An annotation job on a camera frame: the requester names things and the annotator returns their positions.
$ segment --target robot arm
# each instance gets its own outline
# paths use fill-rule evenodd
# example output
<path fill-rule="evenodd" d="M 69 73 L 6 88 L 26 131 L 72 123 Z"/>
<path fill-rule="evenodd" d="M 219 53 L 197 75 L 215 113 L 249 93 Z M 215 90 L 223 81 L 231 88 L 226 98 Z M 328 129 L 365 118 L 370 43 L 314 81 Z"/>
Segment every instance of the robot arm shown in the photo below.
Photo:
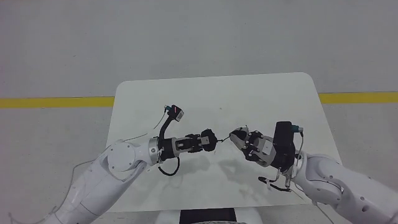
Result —
<path fill-rule="evenodd" d="M 278 122 L 274 138 L 258 131 L 238 128 L 230 139 L 245 155 L 246 160 L 260 166 L 278 169 L 278 175 L 285 176 L 285 189 L 290 191 L 290 181 L 295 182 L 314 204 L 331 205 L 342 217 L 352 223 L 398 223 L 398 194 L 373 180 L 353 172 L 326 155 L 309 155 L 295 150 L 294 133 L 303 129 L 290 122 Z"/>
<path fill-rule="evenodd" d="M 164 138 L 165 130 L 173 121 L 180 121 L 183 111 L 177 106 L 166 106 L 168 118 L 160 129 L 159 137 L 141 145 L 118 140 L 93 161 L 73 183 L 61 207 L 51 213 L 45 224 L 91 223 L 119 199 L 138 178 L 147 165 L 161 164 L 183 152 L 213 151 L 218 142 L 214 133 L 204 130 L 184 138 Z"/>

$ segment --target white table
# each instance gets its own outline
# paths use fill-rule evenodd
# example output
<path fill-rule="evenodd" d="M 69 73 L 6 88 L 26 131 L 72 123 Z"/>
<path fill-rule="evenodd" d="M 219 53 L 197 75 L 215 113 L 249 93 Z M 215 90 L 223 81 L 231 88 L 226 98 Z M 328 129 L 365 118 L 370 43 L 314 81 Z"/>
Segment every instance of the white table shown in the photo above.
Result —
<path fill-rule="evenodd" d="M 273 136 L 276 122 L 291 121 L 304 127 L 304 151 L 328 154 L 340 161 L 317 91 L 306 73 L 123 82 L 116 90 L 106 145 L 150 131 L 162 116 L 164 105 L 172 104 L 185 115 L 181 122 L 172 122 L 165 137 L 211 128 L 221 139 L 245 125 Z M 157 136 L 161 125 L 144 139 Z M 298 134 L 295 143 L 296 147 L 300 144 Z M 151 167 L 109 212 L 310 203 L 293 192 L 268 191 L 257 177 L 273 178 L 276 170 L 244 160 L 229 140 L 217 144 L 216 153 L 186 153 L 180 158 L 175 176 L 167 177 Z M 171 159 L 162 168 L 173 172 L 176 165 L 176 159 Z M 283 184 L 284 179 L 280 179 L 280 186 Z"/>

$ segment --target gray floor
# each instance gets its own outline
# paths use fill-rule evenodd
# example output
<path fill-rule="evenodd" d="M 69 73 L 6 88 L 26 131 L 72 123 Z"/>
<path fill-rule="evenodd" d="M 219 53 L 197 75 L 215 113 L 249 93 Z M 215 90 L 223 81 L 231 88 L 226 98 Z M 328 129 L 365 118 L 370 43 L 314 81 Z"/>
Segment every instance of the gray floor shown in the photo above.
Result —
<path fill-rule="evenodd" d="M 279 72 L 307 72 L 319 92 L 398 91 L 397 2 L 0 1 L 0 97 L 111 96 L 124 80 Z M 398 106 L 323 107 L 343 164 L 398 190 Z M 58 204 L 73 165 L 103 150 L 110 117 L 111 108 L 0 110 L 0 223 Z M 311 205 L 259 211 L 265 223 L 328 223 Z"/>

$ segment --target cable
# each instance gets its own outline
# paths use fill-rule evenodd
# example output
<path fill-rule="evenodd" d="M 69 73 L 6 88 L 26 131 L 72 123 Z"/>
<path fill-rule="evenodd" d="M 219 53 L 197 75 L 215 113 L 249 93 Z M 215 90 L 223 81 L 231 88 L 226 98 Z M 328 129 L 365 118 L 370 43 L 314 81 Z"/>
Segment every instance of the cable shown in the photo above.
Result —
<path fill-rule="evenodd" d="M 318 206 L 318 205 L 316 205 L 317 206 L 317 208 L 322 212 L 322 214 L 324 215 L 324 216 L 326 216 L 326 218 L 332 223 L 332 224 L 335 224 L 334 222 L 333 222 L 333 220 L 331 220 L 331 218 Z"/>
<path fill-rule="evenodd" d="M 300 154 L 301 154 L 301 149 L 303 148 L 303 144 L 304 144 L 304 132 L 300 132 L 301 135 L 301 146 L 300 149 L 298 150 L 298 156 L 297 156 L 297 162 L 296 162 L 296 167 L 299 166 L 299 158 L 300 158 Z"/>
<path fill-rule="evenodd" d="M 163 112 L 162 118 L 161 118 L 161 119 L 159 120 L 159 122 L 155 125 L 155 127 L 153 128 L 153 130 L 156 129 L 156 127 L 158 127 L 158 125 L 160 124 L 160 122 L 162 122 L 162 120 L 163 120 L 165 114 L 166 114 L 166 109 L 165 109 L 164 112 Z M 123 140 L 125 140 L 125 141 L 133 140 L 133 139 L 137 139 L 137 138 L 144 137 L 145 135 L 148 135 L 148 133 L 145 133 L 145 134 L 143 134 L 143 135 L 140 135 L 140 136 L 137 136 L 137 137 L 134 137 L 134 138 L 123 139 Z"/>
<path fill-rule="evenodd" d="M 173 175 L 175 175 L 175 174 L 177 173 L 177 171 L 178 171 L 179 168 L 180 168 L 180 157 L 177 157 L 177 168 L 176 168 L 176 170 L 175 170 L 173 173 L 171 173 L 171 174 L 167 173 L 167 172 L 164 171 L 162 168 L 160 168 L 160 165 L 159 165 L 159 167 L 158 167 L 158 169 L 160 170 L 161 173 L 163 173 L 163 175 L 167 175 L 167 176 L 169 176 L 169 177 L 172 177 Z"/>
<path fill-rule="evenodd" d="M 229 136 L 226 137 L 226 138 L 224 138 L 223 140 L 221 140 L 221 142 L 224 142 L 224 141 L 226 141 L 227 139 L 229 139 Z"/>
<path fill-rule="evenodd" d="M 75 174 L 75 169 L 76 169 L 77 167 L 79 167 L 79 166 L 82 166 L 83 164 L 87 164 L 87 163 L 89 163 L 89 162 L 94 162 L 94 161 L 95 161 L 95 159 L 90 160 L 90 161 L 86 161 L 86 162 L 82 162 L 82 163 L 80 163 L 80 164 L 77 164 L 75 167 L 73 167 L 73 169 L 72 169 L 72 176 L 70 177 L 70 183 L 69 183 L 69 186 L 68 186 L 68 190 L 67 190 L 67 192 L 66 192 L 66 194 L 65 194 L 65 197 L 63 198 L 63 200 L 62 200 L 62 202 L 61 202 L 61 204 L 59 205 L 58 208 L 57 208 L 57 206 L 54 206 L 54 207 L 51 209 L 51 211 L 50 211 L 43 219 L 41 219 L 41 220 L 39 220 L 39 221 L 37 221 L 37 222 L 32 222 L 32 223 L 20 222 L 20 221 L 14 219 L 14 217 L 12 217 L 11 212 L 9 212 L 9 213 L 8 213 L 8 216 L 9 216 L 9 218 L 10 218 L 11 224 L 13 224 L 14 222 L 15 222 L 16 224 L 39 224 L 39 223 L 44 222 L 45 219 L 46 219 L 49 215 L 51 215 L 51 214 L 57 212 L 58 210 L 60 210 L 60 208 L 62 207 L 63 203 L 66 201 L 66 199 L 67 199 L 67 197 L 68 197 L 68 194 L 69 194 L 70 188 L 71 188 L 71 186 L 72 186 L 72 182 L 73 182 L 73 175 Z"/>

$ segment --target yellow floor stripe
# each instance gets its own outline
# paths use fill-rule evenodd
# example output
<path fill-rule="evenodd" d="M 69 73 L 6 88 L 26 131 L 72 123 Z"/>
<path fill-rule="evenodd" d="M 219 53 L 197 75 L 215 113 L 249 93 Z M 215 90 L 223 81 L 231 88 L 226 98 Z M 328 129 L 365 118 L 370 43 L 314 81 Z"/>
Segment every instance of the yellow floor stripe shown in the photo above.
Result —
<path fill-rule="evenodd" d="M 323 104 L 398 103 L 398 92 L 320 93 Z"/>
<path fill-rule="evenodd" d="M 0 108 L 112 107 L 114 97 L 0 98 Z"/>
<path fill-rule="evenodd" d="M 323 104 L 398 103 L 398 92 L 320 93 Z M 112 107 L 114 97 L 0 98 L 0 108 Z"/>

